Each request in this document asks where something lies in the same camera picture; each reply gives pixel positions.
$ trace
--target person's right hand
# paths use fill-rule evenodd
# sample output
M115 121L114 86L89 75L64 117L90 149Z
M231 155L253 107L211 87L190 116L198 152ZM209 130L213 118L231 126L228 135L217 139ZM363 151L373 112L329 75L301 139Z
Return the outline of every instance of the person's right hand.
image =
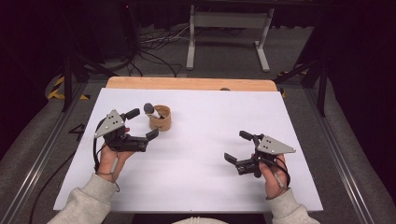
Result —
M276 164L286 170L286 162L283 163L281 160L285 162L285 157L283 154L280 154L276 157ZM287 177L283 171L281 171L279 168L276 168L275 166L269 168L264 162L260 162L259 168L265 178L265 192L267 193L268 199L274 199L288 190ZM274 174L277 174L279 177L283 184L283 188L277 182Z
M130 128L125 128L125 132L128 133ZM134 155L134 151L122 151L117 152L112 150L108 145L103 144L100 153L100 165L97 171L97 175L101 176L103 179L110 182L115 182L119 178L120 172L125 164L125 162ZM114 173L111 174L111 168L115 159L118 159L117 166Z

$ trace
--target white table surface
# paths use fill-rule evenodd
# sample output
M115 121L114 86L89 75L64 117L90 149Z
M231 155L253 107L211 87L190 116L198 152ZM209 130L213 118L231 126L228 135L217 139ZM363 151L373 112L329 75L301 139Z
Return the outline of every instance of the white table surface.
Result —
M227 152L248 159L254 145L239 131L264 133L296 148L287 154L291 183L297 202L309 211L323 210L304 154L277 91L155 91L102 89L54 205L61 210L74 188L83 187L94 172L93 134L111 109L120 114L139 108L140 115L126 121L130 135L150 131L145 103L167 105L172 126L149 142L146 152L135 153L120 174L112 211L130 213L262 213L264 179L239 175L224 160ZM97 146L103 144L98 139Z

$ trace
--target table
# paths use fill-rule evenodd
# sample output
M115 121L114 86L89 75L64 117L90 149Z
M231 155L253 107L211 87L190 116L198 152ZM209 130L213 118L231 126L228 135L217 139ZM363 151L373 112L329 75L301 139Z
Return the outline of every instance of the table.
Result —
M217 91L221 88L230 91ZM97 123L112 108L120 113L144 103L168 105L172 126L135 153L120 174L120 193L111 209L128 213L264 213L264 180L238 175L224 152L238 160L253 152L239 131L268 134L296 148L286 155L298 202L322 210L318 192L292 128L282 97L271 80L174 77L112 77L102 89L75 158L54 205L64 207L68 193L93 173L92 140ZM127 120L130 134L149 131L145 115Z
M190 15L190 41L187 53L187 70L194 67L195 54L195 27L225 27L225 28L251 28L262 29L260 41L255 41L254 46L259 56L263 72L269 72L270 67L265 57L263 46L270 28L274 9L268 9L267 13L230 13L230 12L201 12L191 6Z

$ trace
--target metal stand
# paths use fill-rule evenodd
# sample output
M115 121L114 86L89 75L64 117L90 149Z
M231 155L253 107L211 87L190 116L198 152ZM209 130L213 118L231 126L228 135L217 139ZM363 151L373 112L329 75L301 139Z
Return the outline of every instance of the metal stand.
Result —
M283 81L294 77L304 70L307 70L306 76L301 81L303 88L312 88L315 82L320 78L319 81L319 90L318 90L318 110L322 117L325 117L324 114L324 100L326 95L326 84L327 84L327 73L328 73L328 63L329 59L313 61L310 63L302 64L288 73L283 73L281 77L275 78L273 81L275 84L280 84Z
M200 12L195 11L191 6L190 13L190 43L187 54L187 70L194 67L195 55L195 27L227 27L227 28L251 28L262 29L262 38L255 41L255 48L259 56L263 72L269 72L270 67L264 54L263 45L270 28L273 18L274 9L268 10L268 13L221 13L221 12Z

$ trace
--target cup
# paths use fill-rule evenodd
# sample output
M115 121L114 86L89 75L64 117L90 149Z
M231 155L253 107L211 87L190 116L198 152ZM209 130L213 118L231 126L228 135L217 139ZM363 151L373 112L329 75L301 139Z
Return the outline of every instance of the cup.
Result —
M171 128L171 109L166 105L155 105L154 109L163 119L156 119L148 115L150 129L158 128L160 132L168 131Z

